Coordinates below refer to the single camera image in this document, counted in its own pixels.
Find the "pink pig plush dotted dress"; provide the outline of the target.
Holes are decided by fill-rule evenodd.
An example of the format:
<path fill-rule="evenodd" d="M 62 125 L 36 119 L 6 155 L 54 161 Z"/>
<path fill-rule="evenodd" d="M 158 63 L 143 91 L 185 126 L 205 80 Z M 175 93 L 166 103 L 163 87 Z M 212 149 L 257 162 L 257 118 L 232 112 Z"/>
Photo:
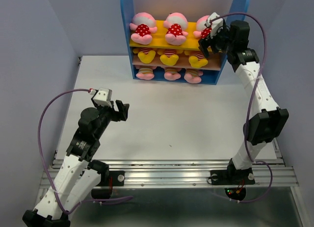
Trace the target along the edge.
<path fill-rule="evenodd" d="M 196 29 L 193 31 L 193 36 L 196 39 L 204 39 L 211 33 L 211 28 L 206 26 L 206 21 L 209 15 L 202 16 L 196 22 Z"/>

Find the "pink plush striped body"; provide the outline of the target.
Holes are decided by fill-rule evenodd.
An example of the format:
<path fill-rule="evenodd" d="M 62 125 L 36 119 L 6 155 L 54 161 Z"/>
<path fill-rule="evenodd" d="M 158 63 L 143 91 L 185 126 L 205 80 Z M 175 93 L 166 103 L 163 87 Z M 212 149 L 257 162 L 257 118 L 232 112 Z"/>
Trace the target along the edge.
<path fill-rule="evenodd" d="M 168 81 L 174 81 L 181 77 L 181 68 L 168 67 L 165 68 L 164 78 Z"/>

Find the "yellow bear plush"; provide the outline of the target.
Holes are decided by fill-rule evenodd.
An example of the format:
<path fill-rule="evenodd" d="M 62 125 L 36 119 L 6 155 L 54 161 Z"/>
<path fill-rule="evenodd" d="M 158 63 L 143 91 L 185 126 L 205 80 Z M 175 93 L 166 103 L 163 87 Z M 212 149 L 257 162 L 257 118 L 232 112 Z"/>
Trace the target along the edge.
<path fill-rule="evenodd" d="M 176 50 L 176 49 L 158 49 L 158 55 L 160 55 L 160 61 L 162 64 L 166 66 L 174 66 L 176 65 L 179 54 L 183 53 L 183 50 Z"/>
<path fill-rule="evenodd" d="M 134 48 L 132 52 L 137 54 L 139 60 L 144 64 L 151 63 L 156 55 L 155 49 L 146 47 Z"/>
<path fill-rule="evenodd" d="M 184 54 L 188 56 L 188 61 L 192 68 L 200 69 L 208 64 L 208 60 L 201 51 L 185 50 Z"/>

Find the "pink pig plush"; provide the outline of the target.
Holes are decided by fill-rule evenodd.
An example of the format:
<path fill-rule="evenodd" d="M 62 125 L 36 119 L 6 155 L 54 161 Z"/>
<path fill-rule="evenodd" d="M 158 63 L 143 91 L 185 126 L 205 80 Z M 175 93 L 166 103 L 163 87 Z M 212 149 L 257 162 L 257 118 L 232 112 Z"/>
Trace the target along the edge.
<path fill-rule="evenodd" d="M 163 26 L 167 29 L 165 40 L 168 44 L 180 46 L 186 41 L 188 21 L 182 13 L 169 14 L 163 22 Z"/>
<path fill-rule="evenodd" d="M 152 34 L 157 32 L 155 18 L 146 12 L 140 12 L 134 15 L 130 30 L 133 31 L 131 40 L 141 45 L 149 45 L 152 40 Z"/>

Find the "brown lower shelf board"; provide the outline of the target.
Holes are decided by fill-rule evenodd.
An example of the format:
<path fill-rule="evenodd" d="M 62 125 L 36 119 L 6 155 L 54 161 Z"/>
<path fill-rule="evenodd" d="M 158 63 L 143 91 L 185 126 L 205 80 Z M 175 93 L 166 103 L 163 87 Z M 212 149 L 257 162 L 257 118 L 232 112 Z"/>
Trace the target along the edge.
<path fill-rule="evenodd" d="M 134 56 L 132 59 L 132 64 L 133 65 L 148 65 L 148 66 L 157 66 L 157 67 L 167 67 L 167 65 L 164 65 L 159 57 L 155 57 L 151 63 L 149 64 L 144 64 L 143 62 L 140 61 L 138 56 Z M 198 69 L 203 69 L 203 70 L 212 70 L 212 71 L 220 71 L 221 69 L 221 60 L 220 57 L 214 57 L 210 58 L 208 60 L 208 63 L 202 67 L 198 67 Z M 176 64 L 173 66 L 175 68 L 192 68 L 191 64 L 188 61 L 187 56 L 179 56 L 178 61 Z"/>

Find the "aluminium rail frame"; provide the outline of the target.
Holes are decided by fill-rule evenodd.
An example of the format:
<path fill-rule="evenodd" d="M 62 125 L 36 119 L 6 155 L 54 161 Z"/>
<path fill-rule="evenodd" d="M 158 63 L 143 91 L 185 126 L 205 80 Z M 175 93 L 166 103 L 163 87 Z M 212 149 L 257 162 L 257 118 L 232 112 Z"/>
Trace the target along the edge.
<path fill-rule="evenodd" d="M 227 62 L 219 80 L 191 85 L 131 76 L 128 56 L 85 55 L 77 88 L 106 87 L 130 102 L 129 120 L 108 127 L 94 158 L 124 171 L 125 189 L 211 188 L 243 135 L 248 99 Z"/>

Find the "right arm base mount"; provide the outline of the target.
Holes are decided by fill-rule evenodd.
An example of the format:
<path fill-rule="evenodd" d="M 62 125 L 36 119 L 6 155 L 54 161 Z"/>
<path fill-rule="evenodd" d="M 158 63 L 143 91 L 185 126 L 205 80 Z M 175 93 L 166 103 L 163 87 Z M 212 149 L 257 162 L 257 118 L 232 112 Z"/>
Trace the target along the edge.
<path fill-rule="evenodd" d="M 235 170 L 213 170 L 210 172 L 208 183 L 212 185 L 224 185 L 228 198 L 236 201 L 244 200 L 246 196 L 246 185 L 254 185 L 255 179 L 252 169 Z"/>

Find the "pink frog plush striped shirt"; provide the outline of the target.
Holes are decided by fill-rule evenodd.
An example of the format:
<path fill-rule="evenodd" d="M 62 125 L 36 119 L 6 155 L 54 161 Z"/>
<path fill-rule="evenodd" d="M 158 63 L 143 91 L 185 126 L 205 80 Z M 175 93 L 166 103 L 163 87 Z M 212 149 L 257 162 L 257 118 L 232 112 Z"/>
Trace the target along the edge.
<path fill-rule="evenodd" d="M 136 69 L 138 69 L 138 73 L 136 77 L 141 80 L 151 80 L 155 77 L 154 70 L 156 66 L 140 66 L 136 65 Z"/>

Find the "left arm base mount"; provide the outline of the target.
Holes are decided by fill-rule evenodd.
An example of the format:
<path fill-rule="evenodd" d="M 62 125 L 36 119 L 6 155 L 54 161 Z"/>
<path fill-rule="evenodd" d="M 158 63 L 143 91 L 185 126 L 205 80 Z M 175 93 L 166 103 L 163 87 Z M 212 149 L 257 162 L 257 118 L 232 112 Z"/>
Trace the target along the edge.
<path fill-rule="evenodd" d="M 125 182 L 125 171 L 109 171 L 101 176 L 101 181 L 91 191 L 94 199 L 109 199 L 112 196 L 114 187 L 123 187 Z"/>

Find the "blue wooden toy shelf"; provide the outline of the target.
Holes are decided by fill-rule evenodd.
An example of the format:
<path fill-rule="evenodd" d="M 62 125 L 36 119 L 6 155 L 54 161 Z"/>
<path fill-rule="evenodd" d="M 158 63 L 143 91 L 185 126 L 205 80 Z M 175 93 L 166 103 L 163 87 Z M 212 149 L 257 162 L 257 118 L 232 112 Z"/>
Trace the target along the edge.
<path fill-rule="evenodd" d="M 247 12 L 249 7 L 250 0 L 233 0 L 230 8 L 230 12 Z M 139 79 L 136 77 L 136 74 L 138 73 L 138 69 L 136 69 L 136 65 L 132 64 L 132 59 L 134 56 L 136 56 L 132 50 L 136 47 L 130 47 L 129 41 L 131 40 L 131 30 L 129 27 L 129 24 L 131 23 L 132 17 L 134 16 L 134 5 L 133 0 L 120 0 L 120 6 L 121 6 L 121 14 L 122 14 L 122 20 L 124 25 L 124 31 L 126 36 L 126 41 L 128 44 L 128 53 L 129 53 L 129 59 L 131 63 L 131 72 L 133 79 Z M 203 75 L 201 76 L 201 83 L 202 84 L 209 84 L 209 85 L 216 85 L 220 74 L 222 73 L 222 70 L 225 66 L 225 63 L 227 61 L 227 56 L 224 53 L 217 53 L 213 54 L 211 53 L 209 55 L 209 58 L 214 57 L 220 57 L 221 60 L 221 69 L 220 71 L 212 71 L 212 70 L 203 70 L 200 69 L 203 72 Z"/>

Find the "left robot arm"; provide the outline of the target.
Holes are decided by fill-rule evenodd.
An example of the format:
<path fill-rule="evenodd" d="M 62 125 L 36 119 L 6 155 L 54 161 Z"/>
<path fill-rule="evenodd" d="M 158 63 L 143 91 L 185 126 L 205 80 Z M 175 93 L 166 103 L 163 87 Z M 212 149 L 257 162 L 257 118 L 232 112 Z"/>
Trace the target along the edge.
<path fill-rule="evenodd" d="M 93 156 L 100 147 L 100 138 L 110 122 L 126 121 L 129 104 L 106 101 L 103 105 L 84 109 L 63 159 L 41 201 L 27 210 L 23 222 L 28 227 L 68 227 L 69 216 L 84 202 L 89 192 L 109 180 L 109 166 Z"/>

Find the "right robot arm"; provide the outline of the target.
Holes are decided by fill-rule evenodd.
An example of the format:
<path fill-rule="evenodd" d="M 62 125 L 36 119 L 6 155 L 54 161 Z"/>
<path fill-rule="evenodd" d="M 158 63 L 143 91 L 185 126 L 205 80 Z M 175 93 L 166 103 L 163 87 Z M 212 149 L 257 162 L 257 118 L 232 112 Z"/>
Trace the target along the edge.
<path fill-rule="evenodd" d="M 226 53 L 234 73 L 249 96 L 244 139 L 226 169 L 211 171 L 208 182 L 212 185 L 255 184 L 252 165 L 261 150 L 281 133 L 288 120 L 287 109 L 281 109 L 273 99 L 262 77 L 262 66 L 257 53 L 248 47 L 250 32 L 245 21 L 233 21 L 229 26 L 223 19 L 207 18 L 205 26 L 210 34 L 199 40 L 199 49 L 208 57 L 213 53 Z"/>

